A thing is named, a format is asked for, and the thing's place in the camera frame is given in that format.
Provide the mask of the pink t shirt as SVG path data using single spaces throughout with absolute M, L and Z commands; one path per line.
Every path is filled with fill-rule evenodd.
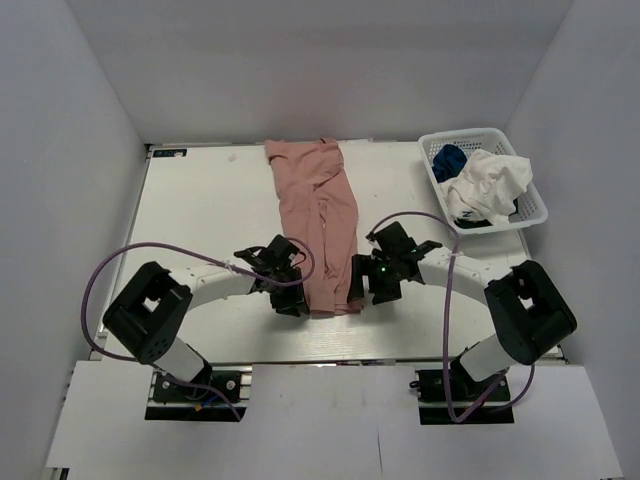
M 282 229 L 303 241 L 315 260 L 301 270 L 307 303 L 313 314 L 358 313 L 359 300 L 347 300 L 352 257 L 358 253 L 358 206 L 333 139 L 310 143 L 267 140 Z

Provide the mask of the dark green t shirt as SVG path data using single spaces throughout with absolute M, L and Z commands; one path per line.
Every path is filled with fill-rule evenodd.
M 468 219 L 455 219 L 454 226 L 463 232 L 484 231 L 486 229 L 492 231 L 494 229 L 494 226 L 487 220 L 471 221 Z

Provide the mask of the blue t shirt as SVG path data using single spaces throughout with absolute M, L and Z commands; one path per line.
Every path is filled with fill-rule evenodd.
M 432 171 L 438 183 L 459 175 L 467 162 L 466 154 L 458 146 L 445 144 L 433 158 Z

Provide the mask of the white t shirt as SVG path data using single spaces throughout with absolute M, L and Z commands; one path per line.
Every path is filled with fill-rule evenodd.
M 533 179 L 529 158 L 476 149 L 459 175 L 440 184 L 452 219 L 507 224 Z

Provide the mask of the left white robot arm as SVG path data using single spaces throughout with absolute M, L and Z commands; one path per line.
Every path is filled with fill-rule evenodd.
M 190 311 L 234 296 L 269 294 L 272 309 L 282 315 L 308 314 L 304 282 L 316 267 L 310 248 L 298 239 L 277 235 L 265 247 L 234 253 L 246 268 L 174 245 L 138 245 L 171 250 L 202 261 L 196 267 L 167 269 L 155 261 L 143 264 L 122 288 L 103 316 L 103 325 L 132 360 L 163 371 L 188 398 L 199 399 L 211 387 L 211 366 L 179 338 Z

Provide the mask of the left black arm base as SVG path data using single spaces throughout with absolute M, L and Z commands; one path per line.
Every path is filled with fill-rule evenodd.
M 213 369 L 208 384 L 233 405 L 235 415 L 218 393 L 171 383 L 161 372 L 151 377 L 144 418 L 148 421 L 236 423 L 249 403 L 250 367 Z

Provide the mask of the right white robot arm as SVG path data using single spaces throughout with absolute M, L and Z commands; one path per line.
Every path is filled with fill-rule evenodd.
M 545 269 L 533 260 L 493 266 L 439 242 L 418 244 L 399 222 L 371 233 L 377 247 L 351 260 L 350 301 L 402 298 L 401 283 L 440 286 L 484 304 L 494 333 L 449 363 L 453 390 L 472 399 L 513 365 L 533 365 L 577 329 L 577 320 Z

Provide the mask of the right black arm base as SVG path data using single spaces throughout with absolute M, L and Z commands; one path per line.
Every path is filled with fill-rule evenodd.
M 499 378 L 499 375 L 493 375 L 481 383 L 466 384 L 460 377 L 451 373 L 451 399 L 455 415 L 461 416 Z M 444 426 L 454 424 L 447 410 L 444 377 L 441 369 L 418 370 L 415 373 L 415 378 L 409 383 L 409 390 L 417 396 L 421 425 Z M 508 406 L 511 399 L 508 381 L 502 378 L 483 404 L 464 421 L 464 424 L 513 424 L 513 409 Z

